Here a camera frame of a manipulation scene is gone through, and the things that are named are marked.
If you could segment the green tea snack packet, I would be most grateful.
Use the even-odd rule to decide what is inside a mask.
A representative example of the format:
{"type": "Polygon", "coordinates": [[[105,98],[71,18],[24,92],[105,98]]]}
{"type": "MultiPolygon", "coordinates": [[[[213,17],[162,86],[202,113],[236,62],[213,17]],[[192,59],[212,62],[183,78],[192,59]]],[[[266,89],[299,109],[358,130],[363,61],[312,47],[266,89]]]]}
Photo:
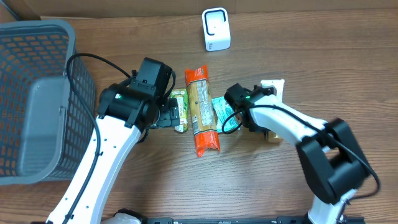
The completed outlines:
{"type": "Polygon", "coordinates": [[[174,89],[170,95],[177,100],[180,124],[175,127],[176,132],[188,131],[188,94],[186,89],[174,89]]]}

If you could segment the orange spaghetti packet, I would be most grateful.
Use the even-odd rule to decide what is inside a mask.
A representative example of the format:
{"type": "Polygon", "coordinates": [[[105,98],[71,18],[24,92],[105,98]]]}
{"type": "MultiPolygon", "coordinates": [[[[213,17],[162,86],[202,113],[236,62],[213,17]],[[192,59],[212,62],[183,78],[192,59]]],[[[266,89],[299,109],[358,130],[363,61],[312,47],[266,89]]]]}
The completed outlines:
{"type": "Polygon", "coordinates": [[[185,82],[196,154],[198,157],[202,157],[208,149],[220,152],[221,148],[216,128],[217,119],[209,91],[207,65],[202,65],[194,70],[185,70],[185,82]]]}

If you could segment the mint green wipes packet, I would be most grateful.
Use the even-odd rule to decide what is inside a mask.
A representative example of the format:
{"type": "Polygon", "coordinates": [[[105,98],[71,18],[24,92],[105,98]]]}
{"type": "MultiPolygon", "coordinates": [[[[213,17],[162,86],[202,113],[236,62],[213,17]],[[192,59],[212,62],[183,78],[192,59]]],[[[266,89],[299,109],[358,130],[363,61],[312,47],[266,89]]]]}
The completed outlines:
{"type": "MultiPolygon", "coordinates": [[[[233,114],[234,111],[222,96],[213,98],[211,101],[216,115],[217,132],[221,134],[222,125],[225,123],[226,119],[233,114]]],[[[224,126],[224,130],[226,132],[232,131],[233,129],[239,129],[239,122],[236,118],[230,118],[227,120],[224,126]]]]}

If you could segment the white tube with gold cap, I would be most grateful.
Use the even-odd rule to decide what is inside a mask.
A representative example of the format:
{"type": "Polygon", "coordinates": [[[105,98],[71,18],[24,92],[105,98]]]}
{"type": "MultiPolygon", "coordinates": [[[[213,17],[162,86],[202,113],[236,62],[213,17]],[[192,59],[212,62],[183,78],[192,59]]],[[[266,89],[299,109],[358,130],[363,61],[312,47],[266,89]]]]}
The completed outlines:
{"type": "MultiPolygon", "coordinates": [[[[275,95],[279,101],[282,101],[283,98],[284,83],[285,83],[284,79],[261,80],[261,86],[263,88],[272,88],[273,89],[272,94],[275,95]]],[[[265,139],[269,143],[280,144],[283,141],[283,139],[279,135],[277,135],[272,131],[266,131],[264,135],[265,139]]]]}

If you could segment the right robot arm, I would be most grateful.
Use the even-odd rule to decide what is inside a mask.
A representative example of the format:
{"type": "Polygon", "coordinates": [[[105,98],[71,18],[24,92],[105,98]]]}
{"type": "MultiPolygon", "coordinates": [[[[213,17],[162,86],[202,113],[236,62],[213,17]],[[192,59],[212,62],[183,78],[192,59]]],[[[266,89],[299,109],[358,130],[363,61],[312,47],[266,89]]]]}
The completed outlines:
{"type": "Polygon", "coordinates": [[[274,87],[235,84],[224,95],[241,125],[251,132],[272,131],[295,146],[305,180],[314,194],[303,216],[277,217],[278,223],[364,223],[344,210],[363,182],[374,174],[352,130],[342,119],[309,117],[283,104],[274,87]]]}

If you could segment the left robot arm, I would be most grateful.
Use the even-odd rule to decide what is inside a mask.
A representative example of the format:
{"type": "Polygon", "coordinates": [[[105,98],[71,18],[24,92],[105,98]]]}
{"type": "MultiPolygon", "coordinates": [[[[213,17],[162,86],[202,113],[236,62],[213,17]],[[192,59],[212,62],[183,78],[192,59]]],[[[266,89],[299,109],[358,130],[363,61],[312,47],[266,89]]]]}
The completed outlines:
{"type": "Polygon", "coordinates": [[[47,223],[100,223],[104,206],[127,155],[149,129],[180,124],[177,101],[170,98],[175,72],[145,58],[138,71],[104,89],[83,159],[47,223]]]}

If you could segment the white barcode scanner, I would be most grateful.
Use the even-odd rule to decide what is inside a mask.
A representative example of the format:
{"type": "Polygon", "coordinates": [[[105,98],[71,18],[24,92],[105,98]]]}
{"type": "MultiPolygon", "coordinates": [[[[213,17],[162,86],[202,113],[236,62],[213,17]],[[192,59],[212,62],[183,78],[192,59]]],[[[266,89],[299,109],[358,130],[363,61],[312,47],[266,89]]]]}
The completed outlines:
{"type": "Polygon", "coordinates": [[[227,10],[223,7],[206,9],[201,18],[206,50],[212,52],[230,48],[231,33],[227,10]]]}

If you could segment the grey plastic shopping basket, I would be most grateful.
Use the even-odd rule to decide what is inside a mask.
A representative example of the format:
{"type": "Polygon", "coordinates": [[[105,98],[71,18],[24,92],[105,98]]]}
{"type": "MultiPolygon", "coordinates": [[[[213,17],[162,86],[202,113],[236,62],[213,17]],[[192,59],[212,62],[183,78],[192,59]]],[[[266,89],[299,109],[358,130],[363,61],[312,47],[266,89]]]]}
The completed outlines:
{"type": "Polygon", "coordinates": [[[62,20],[1,25],[1,184],[71,179],[93,132],[95,82],[62,20]]]}

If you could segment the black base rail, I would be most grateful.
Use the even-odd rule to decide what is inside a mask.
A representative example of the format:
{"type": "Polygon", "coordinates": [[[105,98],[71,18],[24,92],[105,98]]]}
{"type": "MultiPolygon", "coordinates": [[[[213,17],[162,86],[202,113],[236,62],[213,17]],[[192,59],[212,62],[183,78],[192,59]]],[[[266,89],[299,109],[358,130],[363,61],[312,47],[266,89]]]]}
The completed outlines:
{"type": "Polygon", "coordinates": [[[173,219],[170,217],[148,218],[147,224],[302,224],[310,223],[304,216],[281,216],[277,218],[240,219],[173,219]]]}

